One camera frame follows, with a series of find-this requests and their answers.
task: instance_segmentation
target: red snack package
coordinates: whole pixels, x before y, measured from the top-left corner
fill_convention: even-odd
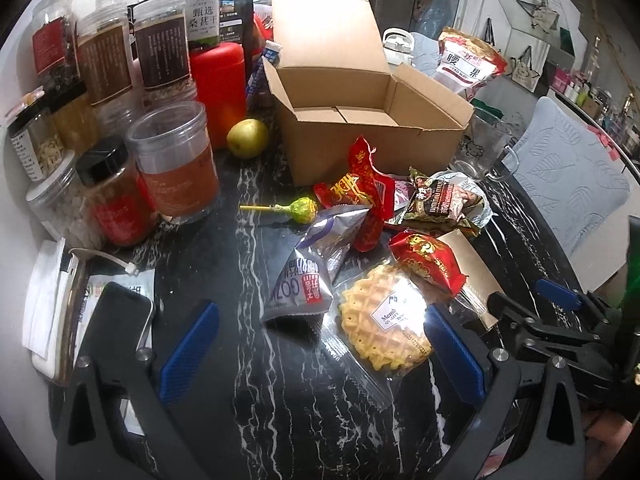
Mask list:
[[[380,239],[385,220],[394,214],[394,180],[373,167],[371,149],[358,137],[349,149],[349,173],[332,186],[316,184],[314,192],[324,207],[340,204],[371,205],[353,246],[361,253],[372,250]]]
[[[405,231],[391,238],[389,249],[400,265],[452,296],[457,296],[466,283],[453,251],[436,238]]]

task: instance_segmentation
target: screw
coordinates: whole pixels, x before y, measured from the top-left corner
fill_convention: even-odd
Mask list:
[[[507,352],[504,348],[496,348],[491,355],[494,356],[494,359],[499,362],[504,362],[509,358],[509,352]]]
[[[91,364],[91,358],[88,355],[81,355],[76,364],[78,368],[87,368]]]
[[[559,355],[554,355],[551,359],[551,362],[556,368],[564,368],[566,366],[566,359],[564,357],[560,357]]]
[[[147,361],[150,361],[153,358],[153,356],[154,356],[154,351],[148,347],[140,348],[136,352],[136,359],[141,363],[146,363]]]

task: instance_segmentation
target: glass cup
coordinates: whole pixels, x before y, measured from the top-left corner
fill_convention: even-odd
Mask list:
[[[520,165],[518,155],[509,146],[510,139],[511,131],[506,124],[486,110],[475,108],[449,167],[476,182],[485,177],[497,182],[504,180],[515,173]],[[516,165],[509,174],[497,176],[492,168],[504,152],[514,156]]]

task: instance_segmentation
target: quilted cushion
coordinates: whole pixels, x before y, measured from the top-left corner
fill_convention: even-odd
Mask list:
[[[520,159],[516,179],[568,256],[629,197],[626,178],[611,166],[598,137],[548,97],[538,101],[514,150]],[[511,155],[504,163],[515,166]]]

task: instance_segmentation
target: black marble table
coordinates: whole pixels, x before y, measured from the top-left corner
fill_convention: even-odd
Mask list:
[[[154,346],[174,346],[175,329],[201,300],[220,309],[220,332],[191,389],[170,409],[211,478],[422,478],[472,415],[437,356],[402,381],[379,412],[327,355],[303,320],[260,323],[271,287],[304,227],[278,215],[238,212],[239,203],[289,203],[293,187],[279,146],[239,162],[216,154],[217,209],[195,224],[162,226],[134,252],[156,268]],[[546,222],[512,178],[485,182],[496,215],[473,245],[505,290],[547,323],[577,328],[532,292],[541,277],[569,288],[577,279]],[[374,255],[352,256],[362,268]],[[153,471],[148,447],[144,460]]]

